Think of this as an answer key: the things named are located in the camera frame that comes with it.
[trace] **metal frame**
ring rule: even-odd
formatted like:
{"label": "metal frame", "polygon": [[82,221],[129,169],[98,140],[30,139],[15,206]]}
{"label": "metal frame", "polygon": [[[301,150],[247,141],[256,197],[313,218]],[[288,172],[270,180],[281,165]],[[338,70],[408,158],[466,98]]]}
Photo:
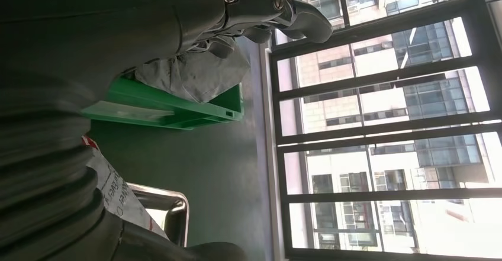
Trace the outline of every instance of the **metal frame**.
{"label": "metal frame", "polygon": [[[501,188],[485,189],[428,189],[413,191],[373,191],[350,192],[333,194],[295,194],[288,195],[286,183],[287,166],[284,161],[285,153],[305,152],[308,150],[332,149],[347,146],[367,146],[392,141],[416,140],[458,136],[463,134],[484,133],[496,131],[502,136],[502,123],[483,124],[483,121],[502,119],[502,73],[498,72],[502,66],[502,54],[494,31],[490,13],[485,0],[451,0],[440,2],[404,12],[398,15],[381,18],[350,26],[346,2],[343,5],[345,28],[333,32],[330,39],[323,44],[310,43],[307,40],[297,40],[285,44],[275,45],[272,42],[272,53],[269,55],[272,103],[275,127],[276,159],[279,175],[279,193],[281,197],[282,230],[284,233],[285,255],[289,260],[333,260],[334,258],[350,260],[484,260],[482,258],[435,256],[428,254],[401,254],[387,252],[357,252],[348,250],[297,249],[292,246],[291,217],[289,206],[296,203],[314,202],[343,202],[343,201],[389,201],[389,200],[423,200],[423,199],[468,199],[468,198],[502,198]],[[322,83],[314,86],[296,88],[290,91],[279,90],[278,62],[292,59],[303,54],[344,46],[354,42],[404,31],[413,27],[424,26],[440,21],[462,17],[472,56],[412,66],[404,69],[374,75],[361,76],[335,82]],[[324,94],[343,89],[360,88],[377,83],[393,82],[419,76],[432,75],[449,70],[477,66],[481,80],[485,86],[490,111],[469,114],[450,115],[444,117],[421,120],[388,123],[381,125],[366,125],[363,127],[347,128],[334,131],[324,131],[310,134],[283,136],[281,126],[280,102],[295,100],[297,105],[305,96]],[[368,136],[389,132],[404,133]],[[314,232],[351,233],[353,230],[314,229]]]}

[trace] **green plastic crate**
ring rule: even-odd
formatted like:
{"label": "green plastic crate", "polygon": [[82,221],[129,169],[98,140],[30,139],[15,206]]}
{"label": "green plastic crate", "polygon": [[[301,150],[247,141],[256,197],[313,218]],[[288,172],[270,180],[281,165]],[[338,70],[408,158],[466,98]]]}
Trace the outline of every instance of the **green plastic crate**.
{"label": "green plastic crate", "polygon": [[119,78],[104,101],[83,113],[94,120],[191,130],[203,125],[240,121],[242,94],[240,85],[236,85],[210,102],[199,104]]}

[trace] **building facade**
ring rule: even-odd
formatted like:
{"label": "building facade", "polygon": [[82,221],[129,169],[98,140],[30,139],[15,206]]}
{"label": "building facade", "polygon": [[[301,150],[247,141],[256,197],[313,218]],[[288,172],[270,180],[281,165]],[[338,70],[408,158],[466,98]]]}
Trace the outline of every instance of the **building facade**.
{"label": "building facade", "polygon": [[[339,0],[303,0],[343,27]],[[346,0],[350,23],[398,14],[432,0]],[[367,76],[468,56],[462,20],[416,27],[295,58],[298,86]],[[476,67],[301,98],[303,133],[378,125],[487,110]],[[492,134],[315,150],[304,153],[309,193],[478,188],[499,182],[500,142]],[[314,247],[452,254],[460,243],[438,239],[477,233],[486,204],[455,201],[314,203]],[[475,237],[462,241],[479,243]],[[306,247],[302,242],[294,244]],[[489,248],[483,243],[476,250]],[[477,253],[465,252],[466,256]]]}

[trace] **black window frame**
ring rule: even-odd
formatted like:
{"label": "black window frame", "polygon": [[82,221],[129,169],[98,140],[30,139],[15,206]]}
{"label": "black window frame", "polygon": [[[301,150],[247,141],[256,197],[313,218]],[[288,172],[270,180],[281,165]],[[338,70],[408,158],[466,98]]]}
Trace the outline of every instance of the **black window frame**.
{"label": "black window frame", "polygon": [[[436,256],[426,254],[402,254],[390,252],[359,252],[348,250],[327,249],[299,249],[293,248],[291,240],[291,220],[289,216],[289,204],[316,203],[316,202],[343,202],[343,201],[390,201],[390,200],[421,200],[421,199],[467,199],[467,198],[502,198],[502,189],[429,189],[412,191],[376,191],[376,192],[352,192],[332,194],[295,194],[288,195],[285,181],[286,167],[284,154],[293,152],[314,152],[316,150],[329,150],[341,147],[364,146],[392,141],[406,141],[416,138],[435,138],[457,136],[460,134],[475,134],[484,132],[497,132],[502,139],[502,123],[465,125],[460,124],[502,119],[502,89],[498,84],[502,82],[502,73],[498,73],[498,67],[502,66],[500,46],[497,33],[494,31],[485,0],[451,0],[429,5],[428,7],[415,9],[392,15],[383,19],[369,21],[363,24],[350,26],[346,4],[342,1],[342,11],[346,18],[345,28],[336,30],[325,43],[311,43],[305,39],[291,43],[273,45],[269,55],[271,84],[272,84],[272,108],[274,117],[274,129],[276,139],[276,157],[279,175],[279,194],[281,197],[282,230],[284,233],[285,257],[289,260],[333,260],[343,258],[346,260],[369,260],[369,259],[403,259],[403,260],[474,260],[466,257]],[[284,59],[293,59],[303,54],[314,53],[329,48],[339,47],[355,43],[381,35],[404,31],[413,27],[434,24],[439,21],[462,17],[467,37],[471,45],[472,56],[449,59],[441,62],[420,64],[405,67],[359,78],[350,78],[336,82],[321,83],[314,86],[306,86],[290,91],[280,91],[277,63]],[[418,119],[399,123],[389,123],[377,126],[363,126],[342,130],[324,131],[318,133],[297,134],[283,136],[281,128],[281,101],[316,96],[343,89],[359,89],[363,86],[375,85],[382,82],[392,82],[396,77],[400,79],[412,79],[417,76],[430,76],[447,70],[462,69],[477,66],[485,87],[490,111],[449,115],[436,118]],[[425,130],[425,128],[439,127],[442,125],[458,125],[458,127],[442,128],[437,130]],[[369,134],[379,134],[400,130],[424,129],[418,132],[390,134],[384,136],[369,137]]]}

